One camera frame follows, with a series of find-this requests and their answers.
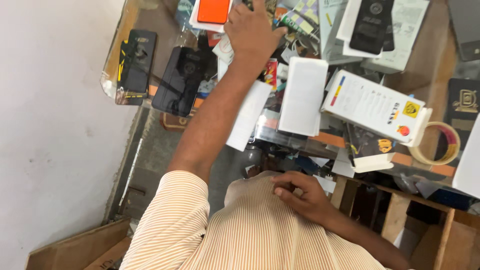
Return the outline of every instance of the person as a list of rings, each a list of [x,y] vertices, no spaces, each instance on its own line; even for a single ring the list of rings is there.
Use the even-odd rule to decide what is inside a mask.
[[[232,8],[225,32],[233,62],[183,133],[120,269],[409,269],[395,246],[340,213],[300,172],[234,181],[208,221],[212,163],[287,30],[272,31],[264,0],[253,0],[253,11]]]

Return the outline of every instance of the masking tape roll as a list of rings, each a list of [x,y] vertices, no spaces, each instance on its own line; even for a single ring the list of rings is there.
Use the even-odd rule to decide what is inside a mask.
[[[436,127],[445,134],[448,143],[448,149],[445,155],[439,160],[429,160],[422,154],[419,147],[409,147],[408,150],[410,154],[412,154],[416,160],[429,165],[445,165],[452,162],[460,151],[460,136],[458,136],[458,133],[453,127],[443,122],[429,122],[427,127],[429,126]]]

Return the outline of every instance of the hand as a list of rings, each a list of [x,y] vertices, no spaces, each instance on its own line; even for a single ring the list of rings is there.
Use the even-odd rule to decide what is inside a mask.
[[[253,0],[253,12],[244,4],[233,7],[224,29],[235,52],[234,61],[241,59],[259,72],[287,33],[286,27],[272,31],[264,0]]]
[[[335,211],[322,186],[313,176],[290,171],[274,176],[270,181],[275,184],[274,193],[280,200],[315,223],[323,225],[326,217]],[[300,197],[292,194],[292,187],[298,187],[303,194]]]

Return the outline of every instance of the orange phone case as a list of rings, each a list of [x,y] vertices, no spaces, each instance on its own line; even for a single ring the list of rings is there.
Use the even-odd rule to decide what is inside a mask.
[[[230,0],[200,0],[197,20],[222,25],[227,22],[229,5]]]

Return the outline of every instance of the beige striped shirt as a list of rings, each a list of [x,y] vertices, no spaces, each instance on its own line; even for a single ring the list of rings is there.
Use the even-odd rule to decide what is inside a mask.
[[[205,182],[190,172],[165,174],[121,269],[385,269],[273,195],[269,178],[277,174],[234,181],[210,221]]]

